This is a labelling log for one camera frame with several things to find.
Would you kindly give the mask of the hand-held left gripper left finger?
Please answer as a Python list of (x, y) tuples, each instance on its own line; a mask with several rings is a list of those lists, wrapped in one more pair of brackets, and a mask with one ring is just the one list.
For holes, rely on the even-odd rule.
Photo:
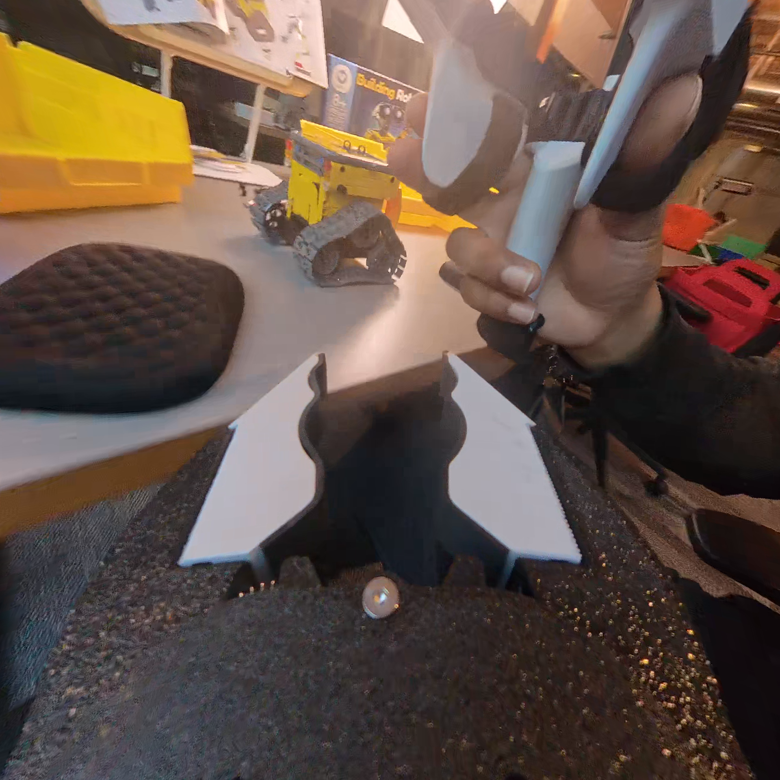
[(179, 567), (248, 564), (261, 586), (278, 580), (268, 549), (322, 499), (325, 472), (313, 442), (327, 394), (323, 353), (301, 365), (240, 415)]

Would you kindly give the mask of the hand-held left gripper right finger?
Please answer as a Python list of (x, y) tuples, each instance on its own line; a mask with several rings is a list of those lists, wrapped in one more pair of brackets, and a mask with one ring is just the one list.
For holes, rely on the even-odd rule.
[(582, 551), (533, 436), (535, 423), (463, 359), (445, 353), (442, 391), (463, 418), (448, 497), (504, 552), (506, 588), (521, 560), (582, 564)]

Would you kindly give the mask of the yellow plastic storage bin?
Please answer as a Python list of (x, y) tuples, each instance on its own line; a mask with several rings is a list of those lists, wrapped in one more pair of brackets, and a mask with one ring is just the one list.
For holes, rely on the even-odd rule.
[(1, 35), (1, 213), (179, 203), (182, 104)]
[(401, 206), (396, 225), (405, 228), (452, 233), (455, 229), (473, 229), (474, 225), (458, 215), (443, 214), (427, 204), (412, 188), (400, 183)]

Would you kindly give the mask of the yellow building-block toy vehicle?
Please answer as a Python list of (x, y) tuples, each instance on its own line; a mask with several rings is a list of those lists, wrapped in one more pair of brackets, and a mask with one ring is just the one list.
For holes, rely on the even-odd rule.
[(388, 170), (381, 142), (302, 120), (287, 142), (286, 159), (291, 166), (285, 199), (288, 220), (313, 225), (364, 200), (393, 227), (398, 225), (401, 186)]

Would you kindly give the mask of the person's right hand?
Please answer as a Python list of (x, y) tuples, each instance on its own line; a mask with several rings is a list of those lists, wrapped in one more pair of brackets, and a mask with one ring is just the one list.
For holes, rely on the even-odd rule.
[[(697, 73), (661, 84), (643, 104), (618, 162), (629, 173), (653, 167), (687, 133), (700, 106)], [(388, 151), (390, 169), (420, 195), (431, 188), (422, 165), (422, 138), (406, 137)], [(622, 364), (652, 337), (663, 305), (661, 269), (665, 206), (637, 214), (592, 204), (576, 212), (544, 278), (540, 268), (506, 248), (526, 189), (531, 157), (523, 152), (492, 194), (462, 213), (474, 229), (457, 229), (446, 243), (445, 277), (480, 314), (528, 325), (541, 313), (540, 337), (580, 365)]]

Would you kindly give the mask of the blue toy kit box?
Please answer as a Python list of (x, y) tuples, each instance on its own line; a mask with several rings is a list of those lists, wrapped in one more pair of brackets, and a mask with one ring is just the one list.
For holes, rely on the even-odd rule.
[(384, 146), (412, 134), (407, 105), (420, 90), (333, 54), (321, 123)]

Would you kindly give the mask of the red plastic container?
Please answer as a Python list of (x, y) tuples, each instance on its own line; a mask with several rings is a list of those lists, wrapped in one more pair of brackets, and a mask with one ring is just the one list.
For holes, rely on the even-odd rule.
[(745, 258), (677, 267), (662, 280), (683, 319), (736, 357), (767, 356), (779, 343), (779, 274)]

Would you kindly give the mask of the black quilted pad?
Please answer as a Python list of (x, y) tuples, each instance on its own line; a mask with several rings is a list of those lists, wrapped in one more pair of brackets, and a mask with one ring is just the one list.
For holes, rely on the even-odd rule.
[(192, 402), (231, 359), (245, 306), (227, 266), (163, 249), (61, 249), (1, 286), (1, 407), (141, 414)]

